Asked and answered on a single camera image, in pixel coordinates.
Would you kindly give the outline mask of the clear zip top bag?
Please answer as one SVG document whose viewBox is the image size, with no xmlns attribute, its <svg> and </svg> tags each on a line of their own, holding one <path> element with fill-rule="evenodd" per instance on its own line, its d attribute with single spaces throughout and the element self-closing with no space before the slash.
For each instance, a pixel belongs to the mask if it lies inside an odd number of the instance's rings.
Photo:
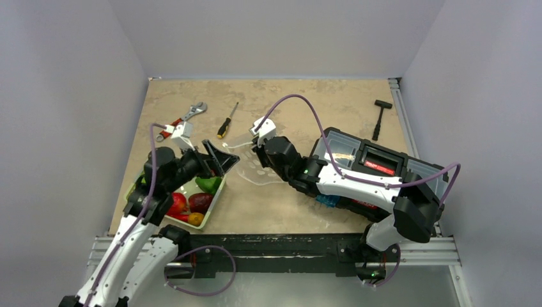
<svg viewBox="0 0 542 307">
<path fill-rule="evenodd" d="M 254 185 L 283 184 L 270 168 L 263 168 L 258 156 L 252 151 L 252 135 L 247 132 L 222 143 L 229 154 L 237 155 L 240 161 L 233 168 L 240 177 Z"/>
</svg>

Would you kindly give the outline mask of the red apple toy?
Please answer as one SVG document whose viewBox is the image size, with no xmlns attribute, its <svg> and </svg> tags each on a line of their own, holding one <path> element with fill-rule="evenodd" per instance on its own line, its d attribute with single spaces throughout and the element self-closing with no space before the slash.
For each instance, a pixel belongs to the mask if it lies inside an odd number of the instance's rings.
<svg viewBox="0 0 542 307">
<path fill-rule="evenodd" d="M 173 193 L 173 204 L 167 211 L 169 216 L 180 215 L 187 210 L 187 200 L 182 193 Z"/>
</svg>

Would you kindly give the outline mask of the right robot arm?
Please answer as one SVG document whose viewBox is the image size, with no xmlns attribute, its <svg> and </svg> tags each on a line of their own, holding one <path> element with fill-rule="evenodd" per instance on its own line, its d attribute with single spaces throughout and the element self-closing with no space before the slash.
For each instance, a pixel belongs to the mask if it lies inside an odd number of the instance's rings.
<svg viewBox="0 0 542 307">
<path fill-rule="evenodd" d="M 374 260 L 403 240 L 430 241 L 449 185 L 442 167 L 337 129 L 325 129 L 309 156 L 284 136 L 252 139 L 252 151 L 298 192 L 366 217 L 360 255 Z"/>
</svg>

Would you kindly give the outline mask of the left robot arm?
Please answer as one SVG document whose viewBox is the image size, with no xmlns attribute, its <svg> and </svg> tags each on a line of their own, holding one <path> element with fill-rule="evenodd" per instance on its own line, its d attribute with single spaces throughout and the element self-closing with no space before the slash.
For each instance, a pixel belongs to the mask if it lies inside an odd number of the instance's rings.
<svg viewBox="0 0 542 307">
<path fill-rule="evenodd" d="M 169 262 L 184 261 L 195 252 L 188 231 L 160 227 L 173 193 L 196 177 L 221 177 L 240 161 L 207 139 L 203 146 L 206 153 L 189 148 L 181 157 L 169 147 L 151 149 L 105 255 L 82 288 L 62 298 L 60 306 L 130 306 Z"/>
</svg>

